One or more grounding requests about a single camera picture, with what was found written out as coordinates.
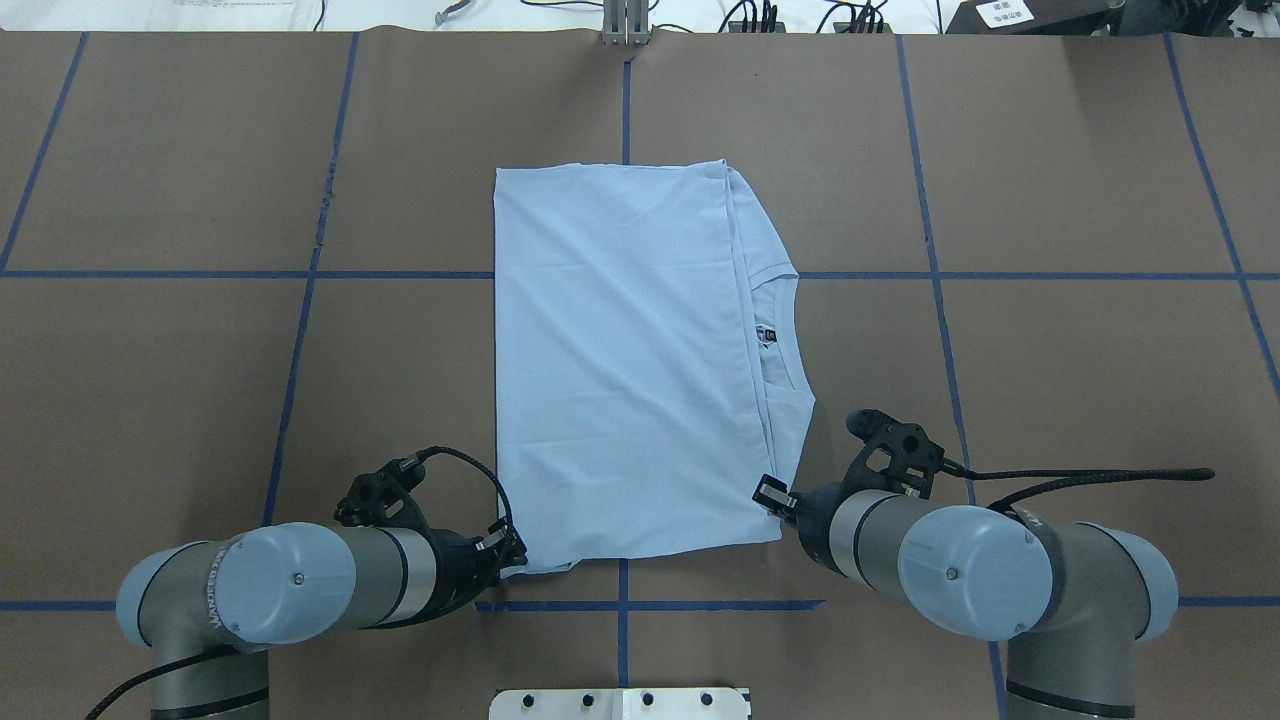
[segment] white paper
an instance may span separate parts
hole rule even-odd
[[[1023,0],[997,0],[996,3],[978,5],[978,14],[982,15],[982,22],[987,23],[989,28],[1015,26],[1036,19]]]
[[[152,0],[147,29],[311,29],[320,6],[320,0]]]

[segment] light blue t-shirt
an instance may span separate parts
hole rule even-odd
[[[527,573],[778,539],[813,413],[796,270],[724,161],[499,169],[498,473]]]

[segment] white mounting plate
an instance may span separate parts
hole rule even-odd
[[[645,705],[645,696],[653,702]],[[750,697],[746,688],[503,691],[489,705],[489,720],[750,720]]]

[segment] black cable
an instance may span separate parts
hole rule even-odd
[[[827,9],[827,14],[824,14],[822,17],[822,20],[818,22],[818,29],[813,32],[814,35],[822,32],[822,28],[827,27],[827,19],[831,17],[831,14],[841,8],[849,8],[849,28],[845,29],[845,32],[860,32],[860,29],[855,28],[861,28],[864,23],[874,24],[877,19],[881,23],[884,22],[884,17],[879,12],[879,8],[883,6],[884,3],[881,3],[879,5],[872,5],[870,3],[858,4],[858,3],[844,3],[841,0],[833,1],[831,4],[831,8]]]
[[[1212,478],[1213,478],[1213,470],[1208,468],[1194,468],[1185,470],[1112,470],[1107,473],[1096,473],[1091,475],[1074,475],[1069,478],[1059,478],[1056,480],[1050,480],[1047,483],[1041,483],[1038,486],[1032,486],[1029,488],[1020,489],[1015,493],[1006,495],[1005,497],[988,505],[987,510],[995,510],[996,512],[1005,514],[1010,511],[1010,509],[1015,502],[1021,502],[1029,497],[1036,497],[1037,495],[1044,495],[1046,492],[1053,492],[1078,486],[1092,486],[1102,483],[1126,483],[1132,480],[1202,482]]]
[[[975,473],[959,462],[943,459],[938,471],[966,480],[1007,480],[1012,478],[1078,478],[1082,475],[1097,475],[1102,473],[1120,473],[1116,469],[1103,470],[1004,470],[1000,473]]]
[[[658,8],[658,3],[662,0],[653,0],[653,5],[649,5],[649,12],[654,12]],[[604,3],[596,3],[595,0],[520,0],[521,5],[529,5],[530,8],[563,8],[564,5],[590,5],[591,8],[603,8]]]
[[[442,445],[435,445],[428,447],[426,450],[420,450],[413,454],[413,457],[419,462],[425,464],[426,460],[434,455],[449,455],[452,457],[457,457],[458,460],[462,460],[463,462],[471,465],[476,470],[484,473],[484,477],[489,478],[489,482],[493,483],[494,489],[498,491],[498,500],[502,501],[502,510],[507,518],[507,536],[502,538],[498,546],[495,546],[498,553],[498,561],[494,564],[493,570],[489,573],[489,578],[483,584],[477,585],[476,589],[468,593],[467,596],[435,610],[430,615],[426,615],[424,618],[411,618],[408,621],[413,624],[425,623],[428,620],[435,620],[436,618],[448,615],[449,612],[453,612],[454,610],[458,610],[460,607],[468,605],[471,601],[480,597],[480,594],[485,589],[488,589],[490,584],[493,584],[499,579],[499,577],[502,575],[503,562],[511,556],[512,551],[516,548],[516,537],[517,537],[516,520],[512,518],[511,501],[507,498],[507,491],[503,489],[502,483],[498,480],[498,475],[495,475],[493,470],[485,466],[484,462],[476,460],[475,457],[471,457],[466,452],[462,452],[461,450],[454,450],[452,447],[445,447]],[[388,629],[396,626],[398,626],[398,624],[379,625],[379,628],[388,628]]]
[[[210,650],[210,651],[206,651],[206,652],[201,652],[200,655],[192,655],[191,657],[184,657],[182,660],[174,660],[173,662],[166,662],[166,664],[160,665],[157,667],[152,667],[152,669],[147,670],[146,673],[140,673],[140,674],[129,678],[128,680],[120,683],[120,687],[118,687],[114,691],[109,692],[106,694],[106,697],[102,698],[102,702],[97,703],[96,706],[93,706],[93,710],[88,711],[88,715],[84,716],[84,720],[96,720],[97,716],[101,715],[102,712],[105,712],[106,708],[110,707],[113,702],[120,700],[120,696],[123,696],[124,693],[127,693],[127,692],[132,691],[133,688],[141,685],[142,683],[146,683],[147,680],[152,680],[155,678],[159,678],[160,675],[166,674],[166,673],[173,673],[174,670],[182,670],[183,667],[191,667],[192,665],[196,665],[197,662],[205,662],[206,660],[214,660],[214,659],[218,659],[218,657],[225,657],[228,655],[236,655],[237,652],[239,652],[239,651],[236,650],[234,647],[232,647],[229,644],[224,644],[224,646],[220,646],[220,647],[215,647],[214,650]]]
[[[748,5],[751,6],[753,12],[755,10],[755,0],[737,0],[737,4],[730,8],[727,13],[724,13],[724,22],[721,23],[721,27],[718,27],[716,32],[724,32],[724,28],[728,27],[728,19],[733,17],[733,13],[736,13],[739,8],[742,8],[742,28],[745,29]]]
[[[563,8],[564,5],[590,5],[593,8],[603,8],[604,3],[595,3],[593,0],[548,0],[545,3],[535,3],[534,0],[520,0],[521,5],[529,5],[530,8]]]

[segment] gray robot arm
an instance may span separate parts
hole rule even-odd
[[[919,425],[877,411],[849,425],[867,447],[844,483],[801,495],[765,477],[756,502],[796,527],[822,565],[941,628],[1009,641],[1011,720],[1134,717],[1135,643],[1164,633],[1178,609],[1160,551],[1137,536],[1046,523],[1018,506],[1002,514],[936,503],[927,497],[943,452]],[[891,456],[883,470],[867,465],[876,451]],[[1212,471],[1153,477],[1162,475]]]
[[[430,528],[410,497],[425,479],[426,457],[436,454],[463,459],[498,488],[507,515],[488,537]],[[479,461],[451,448],[428,448],[356,478],[334,516],[347,527],[259,528],[157,552],[133,568],[115,612],[124,635],[154,652],[156,670],[141,676],[155,679],[152,720],[265,720],[269,648],[334,629],[433,620],[524,561],[502,486]],[[122,685],[90,717],[133,684]]]

